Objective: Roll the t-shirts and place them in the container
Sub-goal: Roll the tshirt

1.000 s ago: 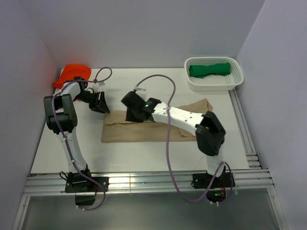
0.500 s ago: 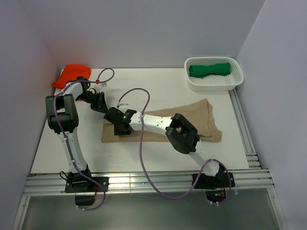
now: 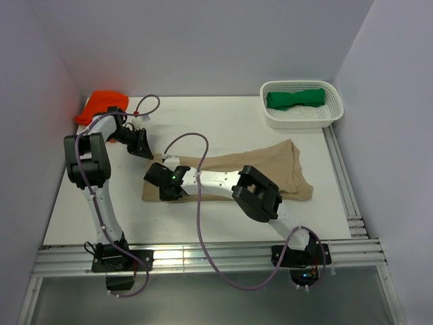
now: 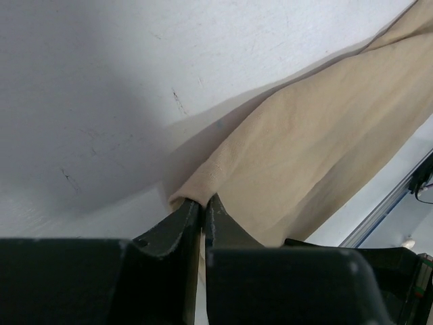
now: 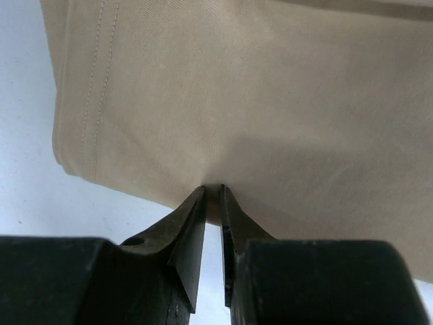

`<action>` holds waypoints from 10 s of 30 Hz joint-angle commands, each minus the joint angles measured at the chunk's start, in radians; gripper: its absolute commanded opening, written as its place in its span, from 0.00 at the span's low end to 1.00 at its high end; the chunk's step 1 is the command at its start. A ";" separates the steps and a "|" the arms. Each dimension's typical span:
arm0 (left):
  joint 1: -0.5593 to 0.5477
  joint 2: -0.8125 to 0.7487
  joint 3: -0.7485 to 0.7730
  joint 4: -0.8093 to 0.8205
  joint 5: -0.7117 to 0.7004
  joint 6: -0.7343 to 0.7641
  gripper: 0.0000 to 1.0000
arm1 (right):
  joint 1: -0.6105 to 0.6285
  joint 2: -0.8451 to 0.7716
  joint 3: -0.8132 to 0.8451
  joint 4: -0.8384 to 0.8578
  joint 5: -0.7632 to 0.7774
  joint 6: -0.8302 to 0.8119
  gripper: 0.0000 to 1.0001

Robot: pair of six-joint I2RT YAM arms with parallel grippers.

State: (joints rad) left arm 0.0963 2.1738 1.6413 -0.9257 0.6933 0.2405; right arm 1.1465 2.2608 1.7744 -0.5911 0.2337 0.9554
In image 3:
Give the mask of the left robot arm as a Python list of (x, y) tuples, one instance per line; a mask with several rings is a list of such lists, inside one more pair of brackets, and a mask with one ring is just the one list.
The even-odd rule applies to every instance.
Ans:
[(125, 126), (128, 114), (117, 106), (97, 113), (91, 124), (77, 135), (64, 138), (66, 171), (69, 180), (81, 190), (88, 202), (97, 230), (97, 244), (87, 252), (96, 265), (113, 271), (124, 271), (132, 266), (147, 266), (134, 255), (115, 216), (109, 190), (112, 170), (106, 142), (114, 140), (127, 147), (133, 156), (152, 160), (154, 155), (147, 141), (145, 128)]

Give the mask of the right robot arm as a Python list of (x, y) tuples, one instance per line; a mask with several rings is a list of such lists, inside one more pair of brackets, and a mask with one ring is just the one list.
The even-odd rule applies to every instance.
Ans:
[(269, 224), (280, 236), (291, 235), (288, 248), (297, 262), (309, 263), (317, 253), (310, 233), (298, 220), (289, 218), (278, 186), (253, 166), (230, 172), (178, 166), (172, 171), (155, 162), (144, 180), (158, 189), (163, 202), (193, 195), (203, 198), (205, 194), (232, 199), (250, 219)]

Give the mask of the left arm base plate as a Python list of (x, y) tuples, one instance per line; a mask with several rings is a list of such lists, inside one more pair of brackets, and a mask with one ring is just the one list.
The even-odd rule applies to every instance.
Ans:
[(138, 263), (128, 255), (122, 254), (112, 247), (106, 252), (96, 254), (92, 262), (93, 273), (107, 272), (145, 272), (151, 271), (154, 261), (153, 250), (131, 250), (130, 254), (136, 256), (143, 263)]

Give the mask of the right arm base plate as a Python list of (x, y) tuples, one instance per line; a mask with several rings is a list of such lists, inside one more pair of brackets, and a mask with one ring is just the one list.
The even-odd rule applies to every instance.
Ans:
[(308, 244), (304, 251), (287, 248), (280, 266), (304, 268), (312, 265), (314, 262), (322, 265), (323, 261), (325, 261), (326, 265), (330, 265), (332, 263), (332, 257), (330, 255), (329, 246), (327, 244), (322, 244), (322, 246), (325, 252), (325, 257), (322, 255), (321, 248), (315, 242)]

